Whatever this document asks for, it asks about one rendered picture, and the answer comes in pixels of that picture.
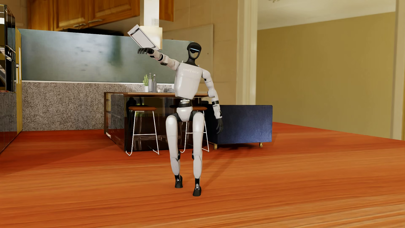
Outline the white range hood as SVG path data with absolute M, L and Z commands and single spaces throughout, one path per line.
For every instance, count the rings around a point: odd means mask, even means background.
M 140 0 L 140 25 L 135 25 L 128 34 L 141 48 L 162 50 L 159 0 Z

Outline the dark blue sofa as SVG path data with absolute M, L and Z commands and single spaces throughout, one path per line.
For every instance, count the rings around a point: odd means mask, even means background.
M 208 141 L 214 144 L 269 143 L 272 141 L 272 105 L 220 105 L 223 131 L 217 134 L 213 105 L 206 107 Z

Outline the white left robot leg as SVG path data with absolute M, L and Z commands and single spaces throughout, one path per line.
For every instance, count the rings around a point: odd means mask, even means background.
M 196 112 L 193 116 L 193 170 L 195 177 L 195 189 L 193 196 L 201 195 L 200 176 L 202 173 L 202 140 L 204 132 L 205 117 L 203 113 Z

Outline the white robot leg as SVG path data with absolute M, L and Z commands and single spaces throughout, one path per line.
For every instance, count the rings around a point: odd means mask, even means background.
M 203 113 L 196 112 L 193 116 L 193 170 L 195 177 L 195 189 L 193 196 L 201 195 L 200 176 L 202 173 L 202 140 L 204 132 L 205 117 Z
M 175 175 L 175 188 L 182 188 L 180 175 L 180 151 L 178 150 L 178 114 L 172 114 L 166 119 L 166 136 L 170 153 L 170 164 Z

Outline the black robot head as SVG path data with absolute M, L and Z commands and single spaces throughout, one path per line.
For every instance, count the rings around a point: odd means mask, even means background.
M 199 57 L 201 50 L 202 50 L 202 48 L 201 48 L 200 44 L 198 44 L 196 42 L 190 43 L 187 46 L 188 60 L 184 63 L 197 67 L 197 65 L 195 64 L 195 59 L 197 59 Z

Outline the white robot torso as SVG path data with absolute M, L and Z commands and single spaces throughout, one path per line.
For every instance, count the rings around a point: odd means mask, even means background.
M 174 83 L 175 96 L 181 99 L 176 109 L 178 120 L 187 122 L 190 119 L 192 111 L 190 101 L 198 91 L 204 69 L 184 62 L 179 63 L 178 61 L 175 61 L 173 69 L 176 71 Z

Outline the white right robot leg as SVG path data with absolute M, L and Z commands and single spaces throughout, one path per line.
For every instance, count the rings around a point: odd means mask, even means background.
M 175 175 L 175 188 L 182 188 L 180 175 L 180 151 L 178 150 L 178 114 L 172 114 L 166 119 L 166 136 L 170 153 L 170 164 Z

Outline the glossy kitchen island counter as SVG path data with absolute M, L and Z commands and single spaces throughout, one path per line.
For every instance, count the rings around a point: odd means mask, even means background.
M 104 92 L 104 133 L 125 152 L 168 150 L 166 118 L 180 101 L 167 92 Z

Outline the granite kitchen counter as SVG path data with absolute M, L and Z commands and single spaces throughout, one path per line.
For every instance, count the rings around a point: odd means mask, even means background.
M 144 92 L 142 83 L 22 81 L 23 131 L 104 127 L 104 92 Z

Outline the black built-in oven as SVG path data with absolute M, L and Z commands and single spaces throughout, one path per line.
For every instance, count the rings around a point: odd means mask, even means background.
M 16 91 L 16 26 L 7 5 L 0 4 L 0 87 Z

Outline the wooden wall cabinets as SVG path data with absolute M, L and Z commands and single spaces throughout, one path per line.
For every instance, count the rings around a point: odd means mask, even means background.
M 28 28 L 84 29 L 140 16 L 140 0 L 27 0 Z

